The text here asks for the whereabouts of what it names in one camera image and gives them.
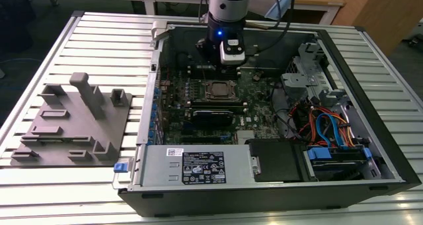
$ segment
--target slotted metal table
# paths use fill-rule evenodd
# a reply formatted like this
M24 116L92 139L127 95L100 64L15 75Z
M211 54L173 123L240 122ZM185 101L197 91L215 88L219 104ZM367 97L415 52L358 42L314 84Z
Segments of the slotted metal table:
M92 12L71 17L0 129L0 224L422 224L423 186L338 210L143 218L117 196L117 188L129 183L128 173L115 174L112 168L9 167L20 136L43 104L37 94L47 83L64 84L67 91L76 91L69 85L73 72L87 72L89 84L100 85L101 92L119 87L135 96L120 157L135 155L152 52L151 26L157 19L197 21L195 18ZM271 22L256 23L272 25ZM367 33L346 26L292 24L292 28L327 30L423 180L423 103ZM330 72L342 88L332 68Z

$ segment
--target blue release tab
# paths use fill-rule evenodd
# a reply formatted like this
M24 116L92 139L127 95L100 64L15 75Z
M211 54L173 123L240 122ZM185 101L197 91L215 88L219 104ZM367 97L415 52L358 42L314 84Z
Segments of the blue release tab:
M128 163L115 163L113 172L128 173Z
M363 152L364 152L366 158L370 159L372 155L371 155L371 151L367 147L364 147Z
M314 159L331 159L330 148L327 147L314 147L307 151L308 158Z

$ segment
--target metal bracket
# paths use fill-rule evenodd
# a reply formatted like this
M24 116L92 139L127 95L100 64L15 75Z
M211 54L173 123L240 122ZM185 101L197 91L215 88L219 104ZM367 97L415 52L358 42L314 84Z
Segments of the metal bracket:
M157 41L161 38L164 38L168 35L167 30L168 29L167 29L167 21L165 20L153 21L152 27L151 27L152 40Z
M286 73L282 75L286 86L304 88L318 85L316 80L299 73Z
M319 99L322 104L326 106L332 106L339 102L339 98L346 95L344 90L322 90L319 93Z

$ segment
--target warning label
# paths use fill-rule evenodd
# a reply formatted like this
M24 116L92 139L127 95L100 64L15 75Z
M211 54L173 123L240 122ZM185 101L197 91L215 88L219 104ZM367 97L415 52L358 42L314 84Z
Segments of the warning label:
M223 152L183 153L183 183L226 183Z

